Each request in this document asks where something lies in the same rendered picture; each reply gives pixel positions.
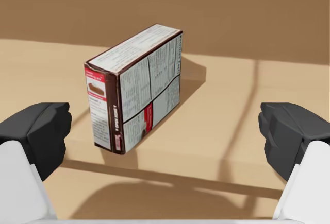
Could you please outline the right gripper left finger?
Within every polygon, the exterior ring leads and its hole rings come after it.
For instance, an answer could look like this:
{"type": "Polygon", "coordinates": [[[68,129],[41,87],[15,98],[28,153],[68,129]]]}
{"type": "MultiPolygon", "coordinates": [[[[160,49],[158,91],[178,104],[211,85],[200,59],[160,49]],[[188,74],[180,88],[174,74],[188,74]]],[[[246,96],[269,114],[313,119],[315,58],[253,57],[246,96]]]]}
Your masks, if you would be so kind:
{"type": "Polygon", "coordinates": [[[63,162],[69,108],[33,104],[0,123],[0,220],[57,218],[43,181],[63,162]]]}

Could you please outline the pale wooden shelf unit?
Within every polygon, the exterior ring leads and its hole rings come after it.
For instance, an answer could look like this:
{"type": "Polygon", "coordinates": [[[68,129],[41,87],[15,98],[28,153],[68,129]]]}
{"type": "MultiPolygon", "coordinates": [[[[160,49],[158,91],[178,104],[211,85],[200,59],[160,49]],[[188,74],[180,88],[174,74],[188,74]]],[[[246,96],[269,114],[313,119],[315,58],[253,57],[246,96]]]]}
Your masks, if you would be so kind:
{"type": "Polygon", "coordinates": [[[330,0],[0,0],[0,121],[68,102],[60,219],[270,219],[262,102],[330,115],[330,0]],[[84,62],[154,24],[183,31],[180,104],[132,151],[93,143],[84,62]]]}

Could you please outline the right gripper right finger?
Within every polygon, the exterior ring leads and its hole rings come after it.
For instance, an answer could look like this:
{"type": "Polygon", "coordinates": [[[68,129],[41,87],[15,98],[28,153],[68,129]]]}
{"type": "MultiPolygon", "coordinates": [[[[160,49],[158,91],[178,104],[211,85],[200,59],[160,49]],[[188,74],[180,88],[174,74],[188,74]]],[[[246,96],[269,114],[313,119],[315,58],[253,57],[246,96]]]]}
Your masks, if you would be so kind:
{"type": "Polygon", "coordinates": [[[287,182],[273,219],[330,220],[330,123],[288,102],[260,108],[267,162],[287,182]]]}

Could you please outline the brown and white carton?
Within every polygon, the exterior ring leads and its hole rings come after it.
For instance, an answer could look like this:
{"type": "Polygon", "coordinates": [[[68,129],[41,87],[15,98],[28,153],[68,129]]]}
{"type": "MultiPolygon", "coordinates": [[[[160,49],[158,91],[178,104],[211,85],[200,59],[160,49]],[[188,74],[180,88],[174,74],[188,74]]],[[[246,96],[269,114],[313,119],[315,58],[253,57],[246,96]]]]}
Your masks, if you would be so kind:
{"type": "Polygon", "coordinates": [[[129,152],[179,104],[182,42],[155,24],[84,63],[96,146],[129,152]]]}

